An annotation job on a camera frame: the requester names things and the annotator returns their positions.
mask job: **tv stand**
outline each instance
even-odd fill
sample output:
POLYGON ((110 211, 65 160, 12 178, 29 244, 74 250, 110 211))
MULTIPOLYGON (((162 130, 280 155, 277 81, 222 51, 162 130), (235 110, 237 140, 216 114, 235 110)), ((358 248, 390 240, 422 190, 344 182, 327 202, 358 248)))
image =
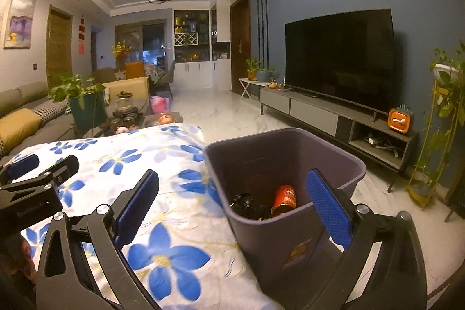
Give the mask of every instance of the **tv stand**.
POLYGON ((315 99, 299 92, 261 88, 260 105, 262 115, 264 106, 278 110, 396 172, 407 164, 418 135, 414 131, 406 135, 393 131, 379 113, 357 110, 323 96, 315 99), (398 156, 393 150, 371 145, 369 134, 389 141, 398 156))

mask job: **purple plastic bin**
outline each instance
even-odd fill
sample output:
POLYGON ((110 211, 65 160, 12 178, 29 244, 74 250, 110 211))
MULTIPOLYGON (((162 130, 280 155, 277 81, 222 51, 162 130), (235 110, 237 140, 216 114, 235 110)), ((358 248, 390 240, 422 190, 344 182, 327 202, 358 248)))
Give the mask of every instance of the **purple plastic bin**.
POLYGON ((262 288, 301 270, 329 238, 306 191, 306 176, 318 168, 328 183, 351 197, 366 166, 352 154, 303 129, 286 128, 218 141, 205 148, 205 160, 236 235, 262 288), (234 213, 236 194, 274 203, 283 184, 296 191, 297 209, 255 221, 234 213))

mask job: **white plant pot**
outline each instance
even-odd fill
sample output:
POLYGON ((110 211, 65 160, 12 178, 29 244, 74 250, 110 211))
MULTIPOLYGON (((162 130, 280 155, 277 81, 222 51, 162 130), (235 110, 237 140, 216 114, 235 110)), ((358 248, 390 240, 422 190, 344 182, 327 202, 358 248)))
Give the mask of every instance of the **white plant pot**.
POLYGON ((455 67, 452 67, 449 65, 443 65, 442 63, 436 63, 436 65, 434 66, 433 72, 434 72, 434 76, 436 77, 436 79, 441 85, 445 85, 445 83, 442 81, 441 76, 439 75, 440 71, 444 71, 447 74, 449 74, 451 82, 457 82, 463 76, 460 70, 456 69, 455 67))

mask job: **tv screen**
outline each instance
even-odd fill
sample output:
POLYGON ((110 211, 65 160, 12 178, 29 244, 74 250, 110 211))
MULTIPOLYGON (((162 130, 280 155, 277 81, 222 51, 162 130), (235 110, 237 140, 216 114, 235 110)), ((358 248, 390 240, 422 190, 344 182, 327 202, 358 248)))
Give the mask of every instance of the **tv screen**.
POLYGON ((286 24, 286 85, 388 113, 398 106, 391 10, 286 24))

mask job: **bin sticker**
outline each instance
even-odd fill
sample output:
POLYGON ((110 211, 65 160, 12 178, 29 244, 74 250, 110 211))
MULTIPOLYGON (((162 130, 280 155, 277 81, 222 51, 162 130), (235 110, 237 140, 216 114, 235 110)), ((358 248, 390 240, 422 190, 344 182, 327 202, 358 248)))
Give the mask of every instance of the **bin sticker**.
POLYGON ((312 239, 310 238, 305 242, 299 243, 292 249, 291 253, 289 254, 289 257, 284 263, 283 270, 290 267, 291 265, 297 264, 300 261, 304 260, 305 254, 308 250, 308 246, 311 240, 312 239))

